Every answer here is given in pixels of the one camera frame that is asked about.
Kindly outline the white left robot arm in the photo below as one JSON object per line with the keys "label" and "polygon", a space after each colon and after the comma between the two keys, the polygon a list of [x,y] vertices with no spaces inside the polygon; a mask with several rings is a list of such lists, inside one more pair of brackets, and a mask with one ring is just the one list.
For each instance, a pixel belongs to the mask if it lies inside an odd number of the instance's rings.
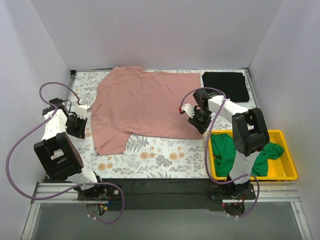
{"label": "white left robot arm", "polygon": [[46,121],[44,135],[33,149],[47,176],[53,181],[69,181],[80,186],[81,191],[90,189],[89,183],[99,183],[101,178],[93,171],[84,169],[81,155],[70,136],[84,139],[89,105],[78,105],[69,111],[62,99],[54,98],[50,106],[42,110]]}

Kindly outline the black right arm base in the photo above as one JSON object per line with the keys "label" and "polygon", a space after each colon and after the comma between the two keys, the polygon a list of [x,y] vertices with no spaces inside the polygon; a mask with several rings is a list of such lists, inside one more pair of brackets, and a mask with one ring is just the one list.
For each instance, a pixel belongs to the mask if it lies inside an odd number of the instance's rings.
{"label": "black right arm base", "polygon": [[255,200],[253,184],[233,188],[230,184],[211,184],[206,194],[212,200]]}

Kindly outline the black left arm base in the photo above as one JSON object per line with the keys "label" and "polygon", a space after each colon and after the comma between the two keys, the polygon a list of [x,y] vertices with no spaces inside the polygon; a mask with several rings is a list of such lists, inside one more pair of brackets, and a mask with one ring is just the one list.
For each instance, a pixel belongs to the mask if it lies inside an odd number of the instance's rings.
{"label": "black left arm base", "polygon": [[82,190],[80,187],[75,187],[74,190],[77,191],[77,199],[83,201],[119,201],[122,199],[120,189],[122,187],[118,185],[117,187],[113,185],[98,184],[92,185],[89,189]]}

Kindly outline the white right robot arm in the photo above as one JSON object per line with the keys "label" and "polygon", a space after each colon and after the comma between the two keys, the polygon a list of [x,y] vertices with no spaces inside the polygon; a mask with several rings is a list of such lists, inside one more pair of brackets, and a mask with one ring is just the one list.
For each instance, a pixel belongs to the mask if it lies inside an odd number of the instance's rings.
{"label": "white right robot arm", "polygon": [[262,111],[245,108],[230,99],[221,90],[202,87],[190,92],[196,105],[181,102],[180,114],[187,114],[188,122],[211,139],[218,116],[232,125],[232,139],[236,148],[233,166],[224,185],[239,187],[250,183],[252,168],[259,153],[270,142],[270,136]]}

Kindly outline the pink t shirt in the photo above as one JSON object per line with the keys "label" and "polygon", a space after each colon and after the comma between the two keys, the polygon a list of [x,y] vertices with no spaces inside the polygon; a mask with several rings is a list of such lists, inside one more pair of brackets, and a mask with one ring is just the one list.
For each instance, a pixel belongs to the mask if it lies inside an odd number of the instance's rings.
{"label": "pink t shirt", "polygon": [[202,139],[179,114],[185,95],[201,87],[199,73],[148,72],[116,67],[98,84],[91,131],[100,156],[122,154],[131,134],[171,139]]}

